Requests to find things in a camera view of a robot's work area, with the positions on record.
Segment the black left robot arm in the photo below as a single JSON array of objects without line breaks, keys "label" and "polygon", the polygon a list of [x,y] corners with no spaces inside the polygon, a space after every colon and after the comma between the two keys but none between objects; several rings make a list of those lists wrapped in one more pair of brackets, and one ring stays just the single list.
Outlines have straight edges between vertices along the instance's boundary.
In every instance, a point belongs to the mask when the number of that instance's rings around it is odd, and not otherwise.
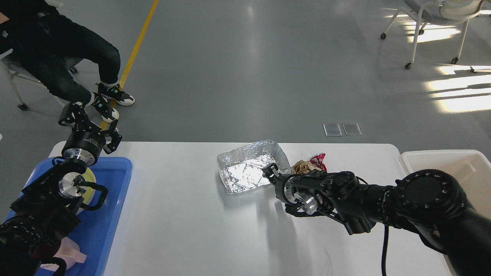
[{"label": "black left robot arm", "polygon": [[67,104],[59,124],[71,128],[61,155],[52,167],[33,180],[10,206],[14,215],[0,228],[1,275],[33,276],[42,264],[56,264],[55,276],[63,276],[66,262],[55,257],[63,238],[81,222],[77,211],[95,211],[106,200],[108,189],[82,176],[97,163],[102,151],[114,152],[122,140],[118,120],[103,130],[84,108]]}]

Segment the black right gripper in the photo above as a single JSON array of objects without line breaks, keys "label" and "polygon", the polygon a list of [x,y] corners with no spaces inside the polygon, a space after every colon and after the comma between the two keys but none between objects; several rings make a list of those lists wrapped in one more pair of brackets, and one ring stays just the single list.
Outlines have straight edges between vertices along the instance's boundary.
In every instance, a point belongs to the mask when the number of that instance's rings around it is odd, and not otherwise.
[{"label": "black right gripper", "polygon": [[314,212],[311,215],[302,210],[304,205],[299,203],[294,194],[297,188],[293,182],[301,179],[299,174],[282,174],[276,163],[271,163],[262,168],[262,176],[266,178],[274,187],[277,199],[285,204],[285,212],[296,218],[325,217],[326,215]]}]

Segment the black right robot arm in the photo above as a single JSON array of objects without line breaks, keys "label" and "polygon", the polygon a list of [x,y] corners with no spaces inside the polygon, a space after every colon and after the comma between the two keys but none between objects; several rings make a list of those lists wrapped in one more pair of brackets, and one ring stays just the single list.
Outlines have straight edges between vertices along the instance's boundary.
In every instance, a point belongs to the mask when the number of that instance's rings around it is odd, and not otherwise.
[{"label": "black right robot arm", "polygon": [[350,235],[384,224],[382,275],[389,227],[417,234],[448,257],[458,276],[490,275],[490,219],[477,212],[452,175],[424,169],[396,180],[395,186],[380,186],[350,171],[282,174],[277,164],[269,164],[262,172],[295,217],[325,216],[344,225]]}]

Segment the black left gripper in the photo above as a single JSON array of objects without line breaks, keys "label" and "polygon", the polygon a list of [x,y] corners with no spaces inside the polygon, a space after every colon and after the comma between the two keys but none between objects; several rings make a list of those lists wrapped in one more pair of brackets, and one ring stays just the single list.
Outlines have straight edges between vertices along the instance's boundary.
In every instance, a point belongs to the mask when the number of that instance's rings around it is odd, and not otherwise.
[{"label": "black left gripper", "polygon": [[84,108],[74,102],[66,104],[58,124],[70,127],[72,132],[63,147],[62,156],[97,161],[102,149],[106,154],[112,154],[122,141],[122,135],[117,129],[118,121],[112,121],[101,134],[94,133],[94,123],[88,118]]}]

